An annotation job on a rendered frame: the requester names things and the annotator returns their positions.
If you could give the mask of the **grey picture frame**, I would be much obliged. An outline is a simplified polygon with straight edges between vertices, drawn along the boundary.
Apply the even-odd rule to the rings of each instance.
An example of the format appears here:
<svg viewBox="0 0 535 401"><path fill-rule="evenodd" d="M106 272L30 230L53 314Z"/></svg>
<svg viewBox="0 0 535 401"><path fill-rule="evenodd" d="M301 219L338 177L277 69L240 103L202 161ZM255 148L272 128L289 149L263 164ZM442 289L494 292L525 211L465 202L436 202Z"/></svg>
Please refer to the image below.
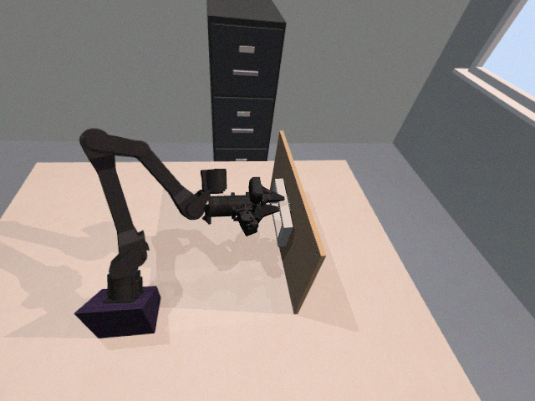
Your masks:
<svg viewBox="0 0 535 401"><path fill-rule="evenodd" d="M282 201L271 202L271 205L278 206L279 208L279 212L273 213L273 222L278 246L286 246L293 229L293 223L290 215L288 195L285 191L283 179L275 179L273 192L278 193L285 198L285 200Z"/></svg>

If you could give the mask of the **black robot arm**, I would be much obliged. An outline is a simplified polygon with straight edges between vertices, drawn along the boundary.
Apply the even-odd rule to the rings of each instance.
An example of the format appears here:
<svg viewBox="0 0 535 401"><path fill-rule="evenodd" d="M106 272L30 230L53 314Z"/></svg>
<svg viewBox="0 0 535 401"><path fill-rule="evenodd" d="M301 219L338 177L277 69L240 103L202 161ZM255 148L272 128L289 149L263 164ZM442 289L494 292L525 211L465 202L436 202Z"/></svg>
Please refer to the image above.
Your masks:
<svg viewBox="0 0 535 401"><path fill-rule="evenodd" d="M146 262L150 248L144 230L138 232L130 217L116 172L115 155L138 159L166 190L184 217L197 220L205 212L202 220L209 225L212 217L228 216L227 195L211 196L226 191L227 169L201 170L202 190L194 195L172 175L143 140L130 140L90 128L82 133L79 141L97 171L117 230L119 255L110 262L108 298L103 303L133 303L144 292L138 267ZM246 236L257 233L258 222L251 211L252 206L234 211L237 217L233 220L239 222Z"/></svg>

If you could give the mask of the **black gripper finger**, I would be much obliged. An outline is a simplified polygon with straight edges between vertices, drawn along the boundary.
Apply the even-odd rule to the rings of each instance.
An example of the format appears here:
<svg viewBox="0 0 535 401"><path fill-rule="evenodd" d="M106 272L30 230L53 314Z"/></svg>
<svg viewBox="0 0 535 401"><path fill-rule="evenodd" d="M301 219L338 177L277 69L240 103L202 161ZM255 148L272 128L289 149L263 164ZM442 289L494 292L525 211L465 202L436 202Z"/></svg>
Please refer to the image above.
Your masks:
<svg viewBox="0 0 535 401"><path fill-rule="evenodd" d="M262 186L262 184L261 184ZM263 207L266 203L270 202L277 202L277 201L284 201L285 198L282 195L279 195L278 193L275 193L265 187L262 186L262 202L261 207Z"/></svg>
<svg viewBox="0 0 535 401"><path fill-rule="evenodd" d="M256 207L257 207L257 215L258 215L257 222L258 223L263 217L279 212L278 206L265 204L263 207L261 207L261 203L258 203L256 204Z"/></svg>

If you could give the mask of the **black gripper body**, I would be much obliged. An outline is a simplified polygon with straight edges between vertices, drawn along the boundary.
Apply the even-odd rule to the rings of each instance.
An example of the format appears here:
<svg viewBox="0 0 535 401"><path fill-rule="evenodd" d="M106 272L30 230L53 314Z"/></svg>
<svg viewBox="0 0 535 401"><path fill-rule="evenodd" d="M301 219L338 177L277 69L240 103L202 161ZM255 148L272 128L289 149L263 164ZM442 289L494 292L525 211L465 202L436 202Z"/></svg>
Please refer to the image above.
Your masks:
<svg viewBox="0 0 535 401"><path fill-rule="evenodd" d="M232 219L236 218L237 216L237 214L234 215L234 211L244 206L252 206L251 213L253 214L255 220L258 219L256 204L262 202L262 186L260 177L252 177L249 180L248 189L249 192L246 192L246 195L235 195L235 192L231 192L231 195L227 196L228 216L231 216Z"/></svg>

